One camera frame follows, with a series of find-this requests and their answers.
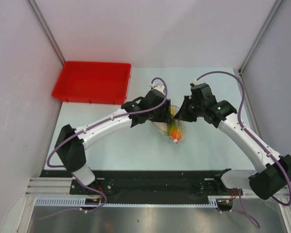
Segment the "clear zip top bag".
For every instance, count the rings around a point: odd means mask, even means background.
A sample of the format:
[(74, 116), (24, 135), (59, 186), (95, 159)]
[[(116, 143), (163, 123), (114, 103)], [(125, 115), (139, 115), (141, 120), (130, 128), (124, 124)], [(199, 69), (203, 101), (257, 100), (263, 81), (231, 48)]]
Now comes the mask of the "clear zip top bag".
[(179, 107), (171, 105), (171, 117), (170, 123), (152, 122), (152, 125), (160, 132), (162, 136), (170, 139), (175, 144), (178, 144), (184, 139), (186, 134), (185, 126), (182, 125), (179, 119), (174, 119), (175, 114), (179, 111)]

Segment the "orange green fake mango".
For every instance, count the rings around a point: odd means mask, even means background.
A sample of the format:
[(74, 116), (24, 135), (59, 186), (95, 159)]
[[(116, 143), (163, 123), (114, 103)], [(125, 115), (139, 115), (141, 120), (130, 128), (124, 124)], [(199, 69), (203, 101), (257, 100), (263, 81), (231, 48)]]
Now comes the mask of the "orange green fake mango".
[(170, 138), (175, 142), (178, 143), (183, 137), (183, 129), (181, 123), (179, 121), (173, 121), (168, 125), (167, 134)]

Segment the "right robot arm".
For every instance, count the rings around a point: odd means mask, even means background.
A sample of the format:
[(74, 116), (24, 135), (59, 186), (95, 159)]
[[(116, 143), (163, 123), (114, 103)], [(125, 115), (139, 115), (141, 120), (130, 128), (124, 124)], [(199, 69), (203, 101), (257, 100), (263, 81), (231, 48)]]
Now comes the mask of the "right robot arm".
[(263, 142), (226, 100), (218, 102), (208, 84), (191, 84), (176, 119), (195, 122), (202, 117), (227, 135), (249, 158), (254, 170), (225, 169), (214, 182), (214, 190), (225, 195), (232, 188), (252, 190), (267, 200), (291, 181), (291, 156), (281, 155)]

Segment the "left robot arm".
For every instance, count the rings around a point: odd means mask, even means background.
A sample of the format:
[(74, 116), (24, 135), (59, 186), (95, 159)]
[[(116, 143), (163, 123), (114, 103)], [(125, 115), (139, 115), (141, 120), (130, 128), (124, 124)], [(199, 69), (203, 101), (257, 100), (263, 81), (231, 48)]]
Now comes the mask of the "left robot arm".
[(119, 130), (129, 129), (146, 121), (169, 122), (169, 112), (170, 101), (167, 99), (166, 88), (158, 85), (151, 88), (145, 97), (126, 102), (102, 120), (78, 128), (65, 125), (54, 150), (64, 168), (81, 182), (81, 189), (92, 194), (97, 190), (97, 181), (87, 165), (85, 151)]

